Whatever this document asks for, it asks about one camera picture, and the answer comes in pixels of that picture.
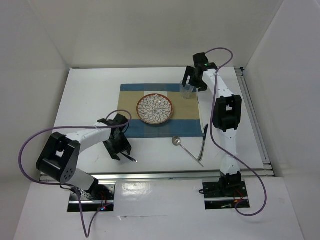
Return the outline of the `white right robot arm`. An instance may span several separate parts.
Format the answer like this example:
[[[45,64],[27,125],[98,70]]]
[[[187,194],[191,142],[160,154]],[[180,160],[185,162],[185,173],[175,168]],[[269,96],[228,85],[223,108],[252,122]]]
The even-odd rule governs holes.
[[[210,90],[213,95],[208,128],[217,130],[219,143],[213,143],[225,153],[221,162],[217,192],[230,196],[242,182],[236,141],[241,122],[242,97],[229,89],[219,76],[217,65],[209,62],[204,52],[195,54],[193,63],[193,67],[186,67],[182,85],[189,84],[199,92]]]

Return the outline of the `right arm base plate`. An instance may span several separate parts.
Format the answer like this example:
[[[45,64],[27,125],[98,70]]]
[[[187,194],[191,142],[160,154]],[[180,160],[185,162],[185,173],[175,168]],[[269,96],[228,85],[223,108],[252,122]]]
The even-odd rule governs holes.
[[[221,190],[218,182],[203,182],[202,189],[198,191],[204,197],[206,210],[224,210],[250,208],[250,201],[244,181],[235,188]]]

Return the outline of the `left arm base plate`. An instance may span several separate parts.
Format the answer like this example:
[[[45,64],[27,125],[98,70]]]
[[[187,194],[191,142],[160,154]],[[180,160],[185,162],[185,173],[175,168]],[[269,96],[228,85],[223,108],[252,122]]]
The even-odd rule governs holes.
[[[84,213],[94,213],[99,208],[102,208],[101,212],[113,212],[114,211],[114,199],[115,199],[115,190],[116,183],[108,182],[104,184],[104,189],[97,193],[96,196],[90,195],[88,192],[79,189],[80,200],[82,205],[82,211]],[[71,192],[69,195],[68,213],[79,213],[79,200],[75,192]]]

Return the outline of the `blue beige checked placemat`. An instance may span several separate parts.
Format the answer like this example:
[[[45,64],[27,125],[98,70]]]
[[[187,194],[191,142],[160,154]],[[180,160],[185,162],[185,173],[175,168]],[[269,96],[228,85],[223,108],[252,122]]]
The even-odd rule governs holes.
[[[135,138],[202,137],[204,130],[200,117],[197,91],[194,89],[188,99],[183,98],[178,83],[137,83],[120,86],[118,109],[132,115],[125,136]],[[143,122],[137,114],[138,102],[147,95],[166,96],[173,104],[171,118],[157,125]]]

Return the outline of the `silver fork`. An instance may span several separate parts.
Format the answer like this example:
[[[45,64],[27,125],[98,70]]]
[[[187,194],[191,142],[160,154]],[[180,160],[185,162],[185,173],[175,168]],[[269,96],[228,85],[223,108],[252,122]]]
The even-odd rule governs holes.
[[[138,161],[135,159],[135,158],[133,158],[133,157],[131,157],[131,156],[129,156],[129,155],[127,155],[127,154],[125,154],[125,153],[121,153],[124,157],[126,157],[127,159],[129,159],[130,161],[132,161],[133,163],[138,163]]]

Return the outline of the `clear drinking glass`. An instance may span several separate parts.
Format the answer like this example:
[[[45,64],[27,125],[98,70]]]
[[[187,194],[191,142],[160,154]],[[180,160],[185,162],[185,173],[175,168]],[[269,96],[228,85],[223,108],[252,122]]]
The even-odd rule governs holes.
[[[179,84],[179,90],[180,90],[181,96],[187,100],[191,97],[194,87],[188,83],[183,85],[183,81],[181,81]]]

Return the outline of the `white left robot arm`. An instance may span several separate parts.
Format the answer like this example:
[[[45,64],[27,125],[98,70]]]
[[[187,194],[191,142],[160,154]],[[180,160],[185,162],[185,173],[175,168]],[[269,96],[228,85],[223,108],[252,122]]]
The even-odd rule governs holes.
[[[63,135],[51,134],[36,163],[37,170],[56,180],[60,184],[78,188],[88,200],[107,198],[110,191],[99,184],[98,179],[77,168],[82,152],[103,143],[113,160],[120,160],[119,154],[131,153],[132,147],[123,130],[129,120],[117,114],[114,119],[99,119],[90,129]]]

